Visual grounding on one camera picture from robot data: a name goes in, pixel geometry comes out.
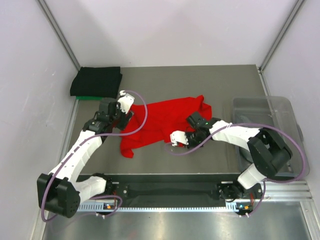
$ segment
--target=white backdrop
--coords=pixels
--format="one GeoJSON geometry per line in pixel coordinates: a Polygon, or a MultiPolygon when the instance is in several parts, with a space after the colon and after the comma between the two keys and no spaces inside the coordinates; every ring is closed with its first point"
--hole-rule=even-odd
{"type": "Polygon", "coordinates": [[[307,0],[266,67],[272,95],[287,97],[304,135],[307,182],[320,212],[320,1],[307,0]]]}
{"type": "Polygon", "coordinates": [[[0,32],[0,238],[25,240],[37,178],[60,157],[77,71],[36,1],[2,0],[0,32]]]}
{"type": "Polygon", "coordinates": [[[295,0],[46,0],[82,66],[262,63],[295,0]]]}

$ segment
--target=black fabric stack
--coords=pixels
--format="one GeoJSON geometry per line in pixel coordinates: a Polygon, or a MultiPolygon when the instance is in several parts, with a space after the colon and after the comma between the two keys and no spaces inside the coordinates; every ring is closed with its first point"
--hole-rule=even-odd
{"type": "Polygon", "coordinates": [[[119,66],[81,67],[71,84],[70,95],[115,99],[121,79],[119,66]]]}

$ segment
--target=green cloth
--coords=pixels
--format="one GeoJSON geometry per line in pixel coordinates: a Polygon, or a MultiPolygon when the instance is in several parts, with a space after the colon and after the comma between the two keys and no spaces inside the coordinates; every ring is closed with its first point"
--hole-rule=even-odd
{"type": "Polygon", "coordinates": [[[76,96],[75,99],[77,100],[97,100],[100,101],[103,99],[103,96],[76,96]]]}

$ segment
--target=plastic bin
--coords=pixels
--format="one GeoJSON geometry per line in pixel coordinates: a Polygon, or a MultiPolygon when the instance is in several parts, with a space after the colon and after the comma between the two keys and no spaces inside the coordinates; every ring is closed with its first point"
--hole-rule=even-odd
{"type": "MultiPolygon", "coordinates": [[[[303,149],[303,135],[296,122],[290,101],[282,96],[262,97],[235,97],[232,100],[234,123],[267,124],[281,129],[290,135],[303,149]]],[[[294,177],[302,169],[302,160],[295,146],[283,137],[285,143],[292,150],[292,158],[277,174],[279,177],[294,177]]],[[[252,158],[248,151],[236,148],[239,170],[244,171],[251,163],[252,158]]],[[[310,171],[309,165],[305,168],[304,176],[310,171]]]]}

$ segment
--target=red fabric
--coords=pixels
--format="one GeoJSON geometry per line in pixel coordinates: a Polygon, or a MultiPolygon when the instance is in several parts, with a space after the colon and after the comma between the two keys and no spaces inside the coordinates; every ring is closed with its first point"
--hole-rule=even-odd
{"type": "MultiPolygon", "coordinates": [[[[186,131],[189,124],[186,119],[194,112],[199,112],[202,117],[210,120],[212,117],[211,106],[204,103],[204,96],[196,98],[185,97],[168,101],[150,103],[147,105],[148,116],[143,128],[135,134],[123,136],[120,144],[121,154],[132,158],[132,149],[164,140],[170,142],[170,134],[174,131],[186,131]]],[[[132,105],[133,117],[122,133],[136,130],[144,121],[145,107],[132,105]]]]}

